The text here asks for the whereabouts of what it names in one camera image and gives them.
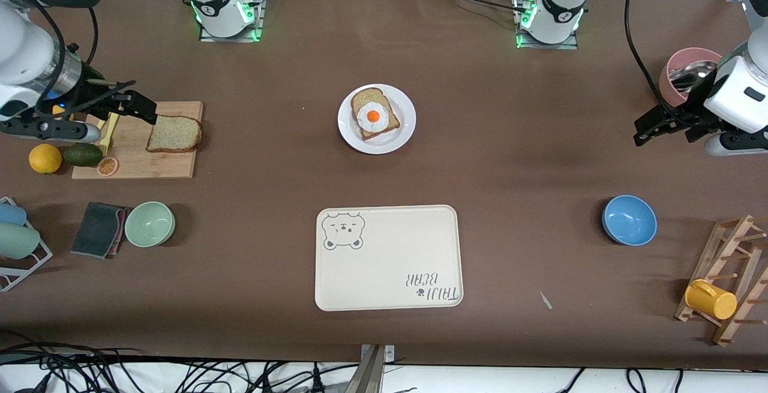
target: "green bowl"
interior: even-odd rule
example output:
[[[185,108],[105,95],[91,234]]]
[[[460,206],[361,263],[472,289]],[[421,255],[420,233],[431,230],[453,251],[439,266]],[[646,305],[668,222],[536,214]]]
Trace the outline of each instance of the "green bowl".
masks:
[[[175,229],[173,212],[167,205],[156,201],[139,205],[125,221],[125,237],[139,248],[162,245]]]

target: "orange slice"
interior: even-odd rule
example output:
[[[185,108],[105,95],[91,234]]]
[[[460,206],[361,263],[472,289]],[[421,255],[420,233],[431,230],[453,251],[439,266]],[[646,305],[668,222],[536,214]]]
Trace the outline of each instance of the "orange slice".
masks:
[[[96,166],[98,174],[102,177],[109,177],[110,175],[114,175],[118,169],[120,169],[120,163],[115,158],[104,158],[103,160],[99,161],[98,165]]]

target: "wooden cutting board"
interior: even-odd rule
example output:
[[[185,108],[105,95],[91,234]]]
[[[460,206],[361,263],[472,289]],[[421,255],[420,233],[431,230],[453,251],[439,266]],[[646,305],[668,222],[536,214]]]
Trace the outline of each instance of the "wooden cutting board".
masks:
[[[201,101],[159,101],[157,114],[160,116],[184,116],[203,121]],[[88,116],[85,120],[96,124],[98,119]],[[120,169],[110,177],[102,177],[96,168],[74,167],[73,180],[119,180],[119,179],[191,179],[197,150],[190,153],[150,153],[146,142],[152,125],[135,117],[120,116],[112,145],[107,156],[120,161]],[[101,129],[107,133],[107,125]]]

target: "bear illustration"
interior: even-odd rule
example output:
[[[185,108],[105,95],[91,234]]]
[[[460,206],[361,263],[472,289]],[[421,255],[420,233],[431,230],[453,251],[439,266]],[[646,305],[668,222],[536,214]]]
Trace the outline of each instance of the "bear illustration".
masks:
[[[323,247],[329,251],[337,246],[351,246],[353,249],[362,248],[362,229],[365,227],[365,219],[360,213],[338,213],[327,215],[323,219],[323,231],[326,232],[326,240]]]

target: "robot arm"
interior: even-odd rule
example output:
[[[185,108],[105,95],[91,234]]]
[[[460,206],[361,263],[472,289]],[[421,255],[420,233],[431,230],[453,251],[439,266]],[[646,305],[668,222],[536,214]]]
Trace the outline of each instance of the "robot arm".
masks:
[[[154,124],[156,105],[128,84],[104,77],[68,49],[57,33],[52,38],[29,21],[27,12],[41,7],[93,7],[100,0],[0,0],[0,131],[14,136],[93,142],[101,136],[93,125],[52,115],[60,105],[107,119],[110,112]],[[253,0],[192,0],[200,24],[214,37],[238,35],[253,24]]]
[[[768,0],[749,0],[768,17]],[[710,155],[768,152],[768,22],[724,57],[718,69],[696,84],[683,105],[658,105],[635,121],[640,146],[665,133],[686,130],[688,142],[708,134]]]
[[[521,27],[542,43],[561,43],[578,27],[587,0],[535,0],[536,4]]]

